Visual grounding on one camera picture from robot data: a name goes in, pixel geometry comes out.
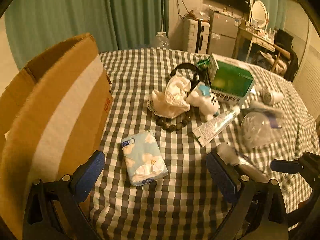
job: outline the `white vanity table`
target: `white vanity table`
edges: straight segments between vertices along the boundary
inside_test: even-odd
[[[251,18],[253,18],[253,20],[255,21],[259,29],[267,28],[268,14],[264,4],[261,1],[256,1],[253,4],[250,11],[250,16],[249,16],[249,19]],[[273,44],[274,44],[273,37],[271,37],[271,39],[265,39],[263,36],[255,34],[251,28],[248,28],[246,26],[245,21],[242,21],[237,34],[236,45],[232,55],[233,58],[238,57],[239,49],[242,48],[245,39],[250,41],[250,46],[245,59],[246,62],[250,55],[250,51],[253,43],[258,44],[263,48],[270,50],[271,52],[275,52],[275,48],[273,47]]]

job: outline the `tissue pack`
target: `tissue pack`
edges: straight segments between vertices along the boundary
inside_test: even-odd
[[[219,102],[242,105],[249,95],[254,79],[247,63],[211,54],[208,81]]]
[[[132,185],[141,186],[168,174],[152,130],[122,139],[121,147]]]

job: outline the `wooden bead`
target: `wooden bead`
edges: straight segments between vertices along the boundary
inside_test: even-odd
[[[163,130],[167,130],[167,129],[169,128],[169,126],[170,126],[169,123],[164,122],[163,125],[161,126],[161,128],[162,128]]]
[[[175,124],[170,125],[168,130],[169,130],[169,132],[175,131],[176,130],[176,125]]]
[[[181,124],[182,124],[182,127],[185,127],[185,126],[188,124],[188,121],[182,120],[182,121],[181,121]]]
[[[159,126],[162,126],[165,122],[165,119],[163,117],[160,117],[157,121],[156,121],[156,124],[159,125]]]
[[[187,122],[191,121],[191,116],[186,114],[186,116],[184,117],[184,120],[186,120]]]
[[[176,130],[179,131],[182,128],[182,123],[177,123]]]

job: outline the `white stuffed animal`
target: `white stuffed animal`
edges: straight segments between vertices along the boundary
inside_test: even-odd
[[[218,99],[211,88],[203,82],[199,82],[192,90],[186,102],[192,106],[199,107],[200,112],[205,115],[207,121],[219,114],[220,105]]]

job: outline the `clear plastic container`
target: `clear plastic container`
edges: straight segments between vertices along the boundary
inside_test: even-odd
[[[165,32],[157,32],[152,45],[154,48],[170,49],[169,39]]]
[[[241,131],[247,147],[264,146],[282,138],[282,120],[266,113],[250,112],[242,120]]]

